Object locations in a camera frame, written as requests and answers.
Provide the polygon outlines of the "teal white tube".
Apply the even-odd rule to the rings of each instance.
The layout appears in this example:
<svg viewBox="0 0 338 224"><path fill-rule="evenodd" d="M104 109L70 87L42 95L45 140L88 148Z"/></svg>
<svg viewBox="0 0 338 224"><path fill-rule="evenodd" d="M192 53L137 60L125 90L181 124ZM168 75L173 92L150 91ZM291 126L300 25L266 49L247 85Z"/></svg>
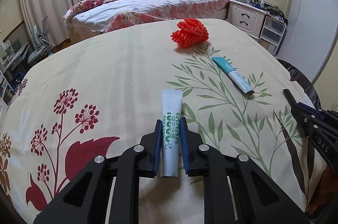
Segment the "teal white tube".
<svg viewBox="0 0 338 224"><path fill-rule="evenodd" d="M227 60L222 57L212 57L211 60L216 63L216 65L233 81L233 83L235 83L243 94L246 96L254 94L254 90L250 84Z"/></svg>

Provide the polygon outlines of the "white green toothpaste tube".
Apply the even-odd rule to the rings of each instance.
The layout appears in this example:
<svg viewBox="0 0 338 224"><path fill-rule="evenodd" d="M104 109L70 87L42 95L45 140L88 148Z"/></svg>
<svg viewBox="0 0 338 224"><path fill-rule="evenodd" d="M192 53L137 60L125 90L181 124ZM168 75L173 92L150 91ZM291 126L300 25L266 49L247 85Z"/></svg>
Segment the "white green toothpaste tube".
<svg viewBox="0 0 338 224"><path fill-rule="evenodd" d="M162 91L162 155L161 177L178 177L179 123L182 111L183 92Z"/></svg>

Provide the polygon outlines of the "red foam fruit net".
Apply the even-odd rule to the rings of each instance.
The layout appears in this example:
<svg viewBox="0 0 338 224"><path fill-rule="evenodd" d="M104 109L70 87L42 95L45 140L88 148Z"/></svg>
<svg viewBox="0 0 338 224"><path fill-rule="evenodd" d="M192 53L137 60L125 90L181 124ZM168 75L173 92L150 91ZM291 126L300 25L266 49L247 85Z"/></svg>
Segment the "red foam fruit net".
<svg viewBox="0 0 338 224"><path fill-rule="evenodd" d="M209 39L209 33L198 19L186 18L177 23L178 29L170 37L180 48L186 49Z"/></svg>

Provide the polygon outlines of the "black trash bag bin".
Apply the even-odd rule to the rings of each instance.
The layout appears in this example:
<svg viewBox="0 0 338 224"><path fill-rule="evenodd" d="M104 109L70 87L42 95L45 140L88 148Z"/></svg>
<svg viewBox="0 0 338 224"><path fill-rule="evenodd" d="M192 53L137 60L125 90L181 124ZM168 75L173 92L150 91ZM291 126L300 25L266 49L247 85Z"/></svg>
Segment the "black trash bag bin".
<svg viewBox="0 0 338 224"><path fill-rule="evenodd" d="M277 60L290 73L290 81L291 82L296 81L303 88L304 92L307 94L307 96L313 103L314 107L316 109L320 109L321 108L320 98L313 84L310 82L310 80L298 68L296 68L292 64L282 59L277 59Z"/></svg>

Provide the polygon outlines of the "white sliding wardrobe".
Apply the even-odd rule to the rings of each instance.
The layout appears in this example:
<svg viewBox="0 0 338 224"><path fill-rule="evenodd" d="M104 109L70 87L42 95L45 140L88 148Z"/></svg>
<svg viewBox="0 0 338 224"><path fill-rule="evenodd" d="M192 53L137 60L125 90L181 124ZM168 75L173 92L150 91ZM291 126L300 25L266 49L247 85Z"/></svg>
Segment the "white sliding wardrobe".
<svg viewBox="0 0 338 224"><path fill-rule="evenodd" d="M311 82L324 69L337 38L337 0L292 0L286 35L277 57Z"/></svg>

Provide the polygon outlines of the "clear plastic drawer unit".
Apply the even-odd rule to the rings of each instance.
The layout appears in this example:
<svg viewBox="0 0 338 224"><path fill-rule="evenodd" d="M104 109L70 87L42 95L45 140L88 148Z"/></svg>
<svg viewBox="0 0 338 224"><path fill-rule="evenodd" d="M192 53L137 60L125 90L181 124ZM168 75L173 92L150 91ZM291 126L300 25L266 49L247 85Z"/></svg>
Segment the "clear plastic drawer unit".
<svg viewBox="0 0 338 224"><path fill-rule="evenodd" d="M267 14L258 43L273 56L276 55L286 32L286 23L280 16Z"/></svg>

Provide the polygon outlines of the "white nightstand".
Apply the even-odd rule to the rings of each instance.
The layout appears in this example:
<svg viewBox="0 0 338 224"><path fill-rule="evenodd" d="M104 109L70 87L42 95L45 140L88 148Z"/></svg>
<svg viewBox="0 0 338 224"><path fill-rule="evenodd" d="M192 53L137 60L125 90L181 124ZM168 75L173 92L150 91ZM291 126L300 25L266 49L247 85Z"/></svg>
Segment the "white nightstand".
<svg viewBox="0 0 338 224"><path fill-rule="evenodd" d="M229 3L228 22L256 41L259 40L267 12L250 4L231 0Z"/></svg>

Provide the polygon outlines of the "cream floral bed sheet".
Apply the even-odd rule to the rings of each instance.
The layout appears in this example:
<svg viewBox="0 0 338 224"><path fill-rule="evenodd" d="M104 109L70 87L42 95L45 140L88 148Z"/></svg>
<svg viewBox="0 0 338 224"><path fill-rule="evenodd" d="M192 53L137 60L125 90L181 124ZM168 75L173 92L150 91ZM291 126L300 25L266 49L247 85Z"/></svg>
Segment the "cream floral bed sheet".
<svg viewBox="0 0 338 224"><path fill-rule="evenodd" d="M183 92L191 131L229 156L252 158L302 209L326 164L308 158L282 90L309 103L289 72L226 21L205 19L207 42L182 50L177 21L132 26L64 49L32 67L1 133L1 185L19 215L39 212L94 156L140 142L162 117L164 89ZM222 57L250 84L246 96L211 60Z"/></svg>

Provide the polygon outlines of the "grey desk chair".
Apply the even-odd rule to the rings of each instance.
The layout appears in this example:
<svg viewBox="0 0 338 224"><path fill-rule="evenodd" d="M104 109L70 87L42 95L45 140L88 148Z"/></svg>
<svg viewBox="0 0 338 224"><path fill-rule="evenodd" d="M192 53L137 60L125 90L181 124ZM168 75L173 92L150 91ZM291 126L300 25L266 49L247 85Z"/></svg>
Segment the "grey desk chair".
<svg viewBox="0 0 338 224"><path fill-rule="evenodd" d="M47 58L49 55L52 54L52 45L49 42L50 30L47 27L46 20L42 20L42 32L39 33L37 26L34 25L31 29L31 40L33 43L34 51L29 55L27 63L31 64L32 66L39 61Z"/></svg>

